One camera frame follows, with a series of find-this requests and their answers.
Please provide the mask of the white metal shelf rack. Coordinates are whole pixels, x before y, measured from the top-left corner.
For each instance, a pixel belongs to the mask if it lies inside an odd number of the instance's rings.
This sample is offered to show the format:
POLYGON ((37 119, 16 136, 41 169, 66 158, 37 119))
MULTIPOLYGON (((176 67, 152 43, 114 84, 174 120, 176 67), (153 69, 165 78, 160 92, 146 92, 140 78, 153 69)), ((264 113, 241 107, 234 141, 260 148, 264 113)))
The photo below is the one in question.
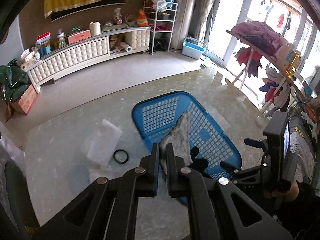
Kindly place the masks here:
POLYGON ((149 53, 153 55, 158 50, 170 51, 171 41, 176 23, 178 3, 167 0, 164 7, 157 2, 153 7, 152 0, 143 2, 143 10, 150 27, 149 53))

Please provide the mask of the orange bag on cabinet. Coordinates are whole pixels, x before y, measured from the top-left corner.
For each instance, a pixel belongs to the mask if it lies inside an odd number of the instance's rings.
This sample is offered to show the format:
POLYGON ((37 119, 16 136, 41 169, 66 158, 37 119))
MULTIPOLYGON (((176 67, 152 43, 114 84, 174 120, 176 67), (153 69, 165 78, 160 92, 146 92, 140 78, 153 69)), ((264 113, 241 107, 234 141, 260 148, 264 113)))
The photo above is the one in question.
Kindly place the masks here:
POLYGON ((136 19, 136 26, 138 27, 147 27, 148 26, 148 20, 145 15, 144 10, 140 9, 138 12, 138 17, 136 19))

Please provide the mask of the patterned curtain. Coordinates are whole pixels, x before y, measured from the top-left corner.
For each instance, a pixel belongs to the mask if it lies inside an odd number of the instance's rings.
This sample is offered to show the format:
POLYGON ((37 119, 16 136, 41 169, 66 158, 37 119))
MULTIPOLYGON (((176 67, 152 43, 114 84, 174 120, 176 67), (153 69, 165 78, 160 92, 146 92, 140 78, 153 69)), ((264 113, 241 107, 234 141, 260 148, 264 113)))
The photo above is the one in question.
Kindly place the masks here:
POLYGON ((196 21, 196 30, 194 37, 203 42, 206 32, 207 19, 215 0, 201 0, 200 14, 196 21))

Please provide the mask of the white cylinder jar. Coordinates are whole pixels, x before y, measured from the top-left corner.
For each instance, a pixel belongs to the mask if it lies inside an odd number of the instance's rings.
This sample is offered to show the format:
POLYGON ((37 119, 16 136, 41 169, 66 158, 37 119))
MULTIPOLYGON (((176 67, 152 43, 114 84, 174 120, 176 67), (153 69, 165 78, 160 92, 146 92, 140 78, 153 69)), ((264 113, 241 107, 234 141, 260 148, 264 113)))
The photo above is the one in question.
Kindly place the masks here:
POLYGON ((100 22, 91 22, 89 24, 89 29, 91 32, 91 36, 97 36, 101 34, 101 24, 100 22))

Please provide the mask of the tall standing air conditioner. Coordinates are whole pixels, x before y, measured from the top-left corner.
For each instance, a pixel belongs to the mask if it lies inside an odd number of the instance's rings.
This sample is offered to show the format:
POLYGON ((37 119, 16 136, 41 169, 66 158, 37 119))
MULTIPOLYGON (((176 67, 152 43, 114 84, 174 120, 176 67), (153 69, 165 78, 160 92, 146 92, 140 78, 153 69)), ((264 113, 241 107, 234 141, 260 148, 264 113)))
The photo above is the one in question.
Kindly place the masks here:
POLYGON ((178 5, 170 48, 181 50, 183 41, 188 36, 195 0, 175 0, 175 2, 178 5))

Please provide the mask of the black plush toy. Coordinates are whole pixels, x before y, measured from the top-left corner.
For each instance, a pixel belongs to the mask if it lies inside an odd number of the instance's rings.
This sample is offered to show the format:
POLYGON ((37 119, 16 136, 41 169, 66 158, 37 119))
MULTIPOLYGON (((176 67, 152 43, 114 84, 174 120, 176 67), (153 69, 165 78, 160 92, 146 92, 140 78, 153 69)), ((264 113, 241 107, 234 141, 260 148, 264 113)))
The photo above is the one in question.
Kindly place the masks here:
POLYGON ((209 165, 208 160, 204 158, 198 158, 198 155, 199 149, 196 146, 192 147, 190 150, 192 163, 189 165, 189 167, 199 172, 204 172, 209 165))

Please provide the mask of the dark green plastic bag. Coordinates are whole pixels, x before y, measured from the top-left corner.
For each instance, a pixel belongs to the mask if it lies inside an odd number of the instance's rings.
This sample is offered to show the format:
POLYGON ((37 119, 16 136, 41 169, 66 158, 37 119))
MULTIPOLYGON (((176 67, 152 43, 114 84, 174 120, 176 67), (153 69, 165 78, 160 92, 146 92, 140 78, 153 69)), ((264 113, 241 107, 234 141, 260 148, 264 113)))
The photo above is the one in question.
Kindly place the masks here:
POLYGON ((27 73, 18 66, 16 59, 1 65, 0 83, 1 99, 6 102, 16 101, 30 85, 27 73))

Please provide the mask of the blue plastic laundry basket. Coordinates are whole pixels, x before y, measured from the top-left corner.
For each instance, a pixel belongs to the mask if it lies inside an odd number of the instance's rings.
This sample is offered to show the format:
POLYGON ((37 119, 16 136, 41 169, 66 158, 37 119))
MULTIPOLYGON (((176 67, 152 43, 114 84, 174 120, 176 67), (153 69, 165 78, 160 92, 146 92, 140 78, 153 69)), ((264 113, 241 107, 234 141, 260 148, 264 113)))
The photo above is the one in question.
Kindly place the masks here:
POLYGON ((132 120, 148 150, 159 143, 176 125, 183 112, 189 114, 189 145, 199 149, 199 158, 209 161, 207 174, 213 179, 230 178, 220 162, 226 161, 237 168, 242 158, 234 144, 206 109, 189 93, 170 92, 137 103, 132 120))

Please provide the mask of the grey speckled sponge pad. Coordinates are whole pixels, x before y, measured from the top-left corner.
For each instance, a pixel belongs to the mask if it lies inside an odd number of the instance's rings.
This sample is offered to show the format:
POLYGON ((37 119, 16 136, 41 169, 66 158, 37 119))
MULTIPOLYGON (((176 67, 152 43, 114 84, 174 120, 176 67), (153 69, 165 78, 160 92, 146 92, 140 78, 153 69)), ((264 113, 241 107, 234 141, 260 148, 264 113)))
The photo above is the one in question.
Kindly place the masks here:
POLYGON ((172 144, 174 155, 183 158, 185 165, 188 166, 192 163, 189 145, 189 125, 189 113, 188 111, 184 111, 178 118, 176 125, 160 142, 159 147, 162 154, 160 165, 165 176, 167 175, 167 161, 165 154, 167 144, 172 144))

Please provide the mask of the cardboard box on floor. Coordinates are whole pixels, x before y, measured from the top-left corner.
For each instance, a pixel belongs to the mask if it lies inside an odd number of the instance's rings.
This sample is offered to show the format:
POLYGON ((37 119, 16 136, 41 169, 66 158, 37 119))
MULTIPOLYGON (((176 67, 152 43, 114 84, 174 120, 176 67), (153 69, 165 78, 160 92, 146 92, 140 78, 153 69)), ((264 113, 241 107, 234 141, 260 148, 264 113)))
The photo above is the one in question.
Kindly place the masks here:
POLYGON ((30 85, 22 96, 11 103, 12 108, 19 114, 27 115, 37 99, 35 88, 30 85))

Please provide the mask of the pink clothes pile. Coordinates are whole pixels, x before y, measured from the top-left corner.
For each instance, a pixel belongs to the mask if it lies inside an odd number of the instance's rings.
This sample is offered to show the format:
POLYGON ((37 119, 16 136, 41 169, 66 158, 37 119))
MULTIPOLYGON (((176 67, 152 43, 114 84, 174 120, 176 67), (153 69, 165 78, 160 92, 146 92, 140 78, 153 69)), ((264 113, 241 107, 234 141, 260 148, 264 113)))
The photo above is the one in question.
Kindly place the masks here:
POLYGON ((265 22, 242 22, 235 25, 231 32, 240 35, 269 56, 274 56, 280 47, 289 44, 265 22))

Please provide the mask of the white paper roll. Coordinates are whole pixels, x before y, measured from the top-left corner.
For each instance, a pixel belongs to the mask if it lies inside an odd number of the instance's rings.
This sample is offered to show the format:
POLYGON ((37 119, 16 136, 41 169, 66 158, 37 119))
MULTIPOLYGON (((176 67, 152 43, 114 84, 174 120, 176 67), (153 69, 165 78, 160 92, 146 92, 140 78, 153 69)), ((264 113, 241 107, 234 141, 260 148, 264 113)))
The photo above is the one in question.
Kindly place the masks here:
POLYGON ((123 48, 126 52, 131 52, 132 51, 132 47, 127 44, 126 42, 121 42, 120 43, 121 48, 123 48))

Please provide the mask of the white fluffy towel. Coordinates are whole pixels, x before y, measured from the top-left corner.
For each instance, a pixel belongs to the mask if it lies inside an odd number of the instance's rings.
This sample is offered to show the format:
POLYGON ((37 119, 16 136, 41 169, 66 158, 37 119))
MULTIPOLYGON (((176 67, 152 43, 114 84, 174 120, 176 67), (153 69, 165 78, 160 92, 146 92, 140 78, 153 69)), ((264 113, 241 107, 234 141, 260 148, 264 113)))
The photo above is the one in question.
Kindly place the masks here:
POLYGON ((89 181, 93 183, 96 179, 100 177, 106 177, 107 179, 115 179, 119 177, 116 169, 110 165, 102 166, 100 168, 90 168, 89 169, 89 181))

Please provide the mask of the light blue cloth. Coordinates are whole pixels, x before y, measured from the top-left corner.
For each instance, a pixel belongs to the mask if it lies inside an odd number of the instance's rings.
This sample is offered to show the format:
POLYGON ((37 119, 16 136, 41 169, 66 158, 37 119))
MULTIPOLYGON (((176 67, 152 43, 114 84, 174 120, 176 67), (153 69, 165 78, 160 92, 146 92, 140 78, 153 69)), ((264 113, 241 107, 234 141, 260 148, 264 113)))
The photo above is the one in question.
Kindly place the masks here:
POLYGON ((76 165, 67 174, 68 184, 74 192, 83 191, 90 184, 89 170, 84 165, 76 165))

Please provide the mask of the blue white mop bucket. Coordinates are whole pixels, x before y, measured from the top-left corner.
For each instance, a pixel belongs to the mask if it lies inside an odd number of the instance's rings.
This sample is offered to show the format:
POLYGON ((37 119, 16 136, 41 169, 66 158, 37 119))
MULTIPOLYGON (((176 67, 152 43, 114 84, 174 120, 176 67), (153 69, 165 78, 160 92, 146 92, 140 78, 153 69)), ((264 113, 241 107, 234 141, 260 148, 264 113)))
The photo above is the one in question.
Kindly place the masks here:
POLYGON ((186 37, 183 41, 182 54, 199 60, 203 53, 207 50, 207 45, 193 37, 186 37))

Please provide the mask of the white tufted TV cabinet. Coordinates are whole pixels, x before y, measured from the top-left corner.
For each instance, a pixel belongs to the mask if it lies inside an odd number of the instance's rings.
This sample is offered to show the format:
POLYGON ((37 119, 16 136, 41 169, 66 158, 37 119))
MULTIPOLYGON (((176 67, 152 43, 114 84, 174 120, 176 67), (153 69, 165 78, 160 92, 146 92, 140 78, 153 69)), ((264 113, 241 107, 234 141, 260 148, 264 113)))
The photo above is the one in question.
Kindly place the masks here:
POLYGON ((25 72, 39 93, 41 86, 50 80, 58 80, 104 61, 146 52, 149 42, 150 27, 111 30, 58 49, 27 68, 25 72), (129 44, 132 51, 126 52, 121 48, 121 42, 129 44))

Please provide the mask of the clothes drying rack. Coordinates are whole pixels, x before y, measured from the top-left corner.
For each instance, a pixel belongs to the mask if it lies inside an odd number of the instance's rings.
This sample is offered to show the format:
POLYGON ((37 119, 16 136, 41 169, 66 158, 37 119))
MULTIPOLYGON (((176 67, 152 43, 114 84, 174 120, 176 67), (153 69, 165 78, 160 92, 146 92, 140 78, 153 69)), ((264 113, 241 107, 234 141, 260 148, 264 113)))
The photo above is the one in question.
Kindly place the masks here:
POLYGON ((252 62, 253 59, 253 55, 255 53, 259 53, 262 57, 264 57, 265 59, 267 59, 269 61, 270 64, 274 65, 274 67, 277 69, 277 71, 273 71, 271 70, 270 73, 272 75, 275 75, 276 77, 273 77, 272 79, 270 79, 269 77, 267 78, 267 81, 265 81, 265 83, 276 83, 278 86, 276 88, 276 90, 274 90, 274 93, 272 95, 272 98, 274 98, 277 94, 278 91, 280 91, 280 88, 283 87, 283 85, 287 84, 289 87, 289 92, 291 94, 291 96, 294 98, 294 100, 296 102, 303 102, 305 103, 307 101, 307 97, 305 96, 305 94, 303 94, 302 89, 300 87, 298 87, 294 80, 293 80, 293 76, 289 77, 284 70, 282 70, 277 63, 270 57, 268 56, 266 53, 264 53, 261 49, 259 49, 257 46, 251 44, 250 42, 248 42, 246 39, 244 39, 242 36, 236 34, 235 32, 232 31, 228 31, 226 30, 227 33, 231 34, 233 37, 235 37, 237 40, 239 40, 241 43, 246 44, 249 46, 250 48, 250 55, 248 58, 248 62, 245 66, 245 68, 239 73, 238 76, 235 77, 235 79, 231 82, 232 85, 234 85, 236 83, 236 81, 238 81, 240 79, 240 77, 242 76, 242 74, 244 73, 245 76, 244 78, 241 80, 241 86, 239 88, 239 90, 242 90, 242 87, 245 83, 245 79, 248 76, 248 67, 252 62))

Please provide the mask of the pink drawer box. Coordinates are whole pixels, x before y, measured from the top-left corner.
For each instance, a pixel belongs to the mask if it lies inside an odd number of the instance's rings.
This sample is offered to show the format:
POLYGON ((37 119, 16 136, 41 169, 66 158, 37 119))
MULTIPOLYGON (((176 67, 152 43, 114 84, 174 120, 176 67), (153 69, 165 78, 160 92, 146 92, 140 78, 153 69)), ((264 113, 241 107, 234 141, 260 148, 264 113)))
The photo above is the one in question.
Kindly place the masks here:
POLYGON ((75 43, 75 42, 80 42, 83 41, 87 38, 91 37, 91 31, 89 29, 87 30, 81 30, 81 31, 76 31, 67 36, 67 40, 69 44, 75 43))

